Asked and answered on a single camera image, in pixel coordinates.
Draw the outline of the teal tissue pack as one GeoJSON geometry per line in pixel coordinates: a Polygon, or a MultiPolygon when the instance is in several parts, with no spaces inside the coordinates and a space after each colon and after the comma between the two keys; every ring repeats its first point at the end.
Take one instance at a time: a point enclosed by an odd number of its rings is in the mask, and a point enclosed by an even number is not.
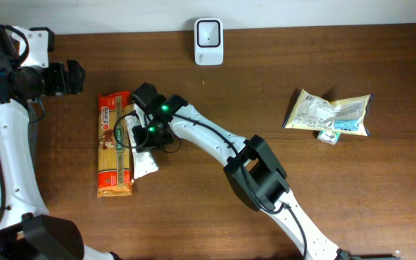
{"type": "Polygon", "coordinates": [[[340,133],[333,131],[320,131],[317,139],[327,144],[335,145],[339,141],[340,133]]]}

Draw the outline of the white crinkled snack bag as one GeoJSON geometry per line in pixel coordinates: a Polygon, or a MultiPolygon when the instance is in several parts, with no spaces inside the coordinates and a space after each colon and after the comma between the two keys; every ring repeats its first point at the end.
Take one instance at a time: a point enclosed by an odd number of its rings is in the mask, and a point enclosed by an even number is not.
{"type": "Polygon", "coordinates": [[[282,125],[284,129],[331,131],[369,137],[364,126],[373,95],[328,101],[302,89],[282,125]]]}

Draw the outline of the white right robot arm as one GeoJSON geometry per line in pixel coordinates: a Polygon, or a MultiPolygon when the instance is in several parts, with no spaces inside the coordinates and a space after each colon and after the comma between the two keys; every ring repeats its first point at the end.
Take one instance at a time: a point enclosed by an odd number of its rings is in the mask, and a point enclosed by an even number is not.
{"type": "Polygon", "coordinates": [[[260,136],[233,134],[205,118],[182,97],[134,94],[149,133],[170,131],[213,156],[223,167],[235,195],[249,208],[271,217],[296,245],[303,259],[348,259],[300,207],[287,174],[260,136]]]}

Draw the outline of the white tube with gold cap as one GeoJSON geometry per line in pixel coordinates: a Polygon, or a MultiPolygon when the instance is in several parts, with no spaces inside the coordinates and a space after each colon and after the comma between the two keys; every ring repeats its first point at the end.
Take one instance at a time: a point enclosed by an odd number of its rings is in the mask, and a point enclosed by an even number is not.
{"type": "Polygon", "coordinates": [[[125,117],[130,145],[133,147],[131,149],[133,166],[134,166],[133,179],[136,180],[150,173],[157,172],[159,170],[159,167],[157,166],[157,163],[155,162],[151,152],[149,151],[138,152],[136,149],[136,146],[137,146],[136,137],[135,137],[135,134],[132,132],[132,130],[135,126],[144,125],[139,119],[139,116],[143,116],[144,112],[140,108],[138,108],[137,105],[127,105],[124,109],[124,112],[125,113],[136,112],[136,116],[125,117]]]}

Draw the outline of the orange spaghetti packet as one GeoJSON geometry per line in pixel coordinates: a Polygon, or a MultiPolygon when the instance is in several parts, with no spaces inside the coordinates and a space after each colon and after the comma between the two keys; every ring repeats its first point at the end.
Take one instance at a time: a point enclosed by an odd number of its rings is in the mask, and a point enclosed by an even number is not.
{"type": "Polygon", "coordinates": [[[130,92],[98,97],[98,185],[99,197],[132,195],[130,141],[122,115],[131,111],[130,92]]]}

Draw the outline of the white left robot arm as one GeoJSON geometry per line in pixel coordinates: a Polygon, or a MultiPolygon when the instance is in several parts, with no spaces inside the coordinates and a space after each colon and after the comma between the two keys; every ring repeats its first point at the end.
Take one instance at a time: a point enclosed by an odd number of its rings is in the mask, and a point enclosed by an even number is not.
{"type": "Polygon", "coordinates": [[[38,189],[33,104],[78,94],[85,81],[78,61],[48,60],[54,46],[47,27],[0,25],[0,259],[114,259],[86,246],[72,221],[51,216],[38,189]]]}

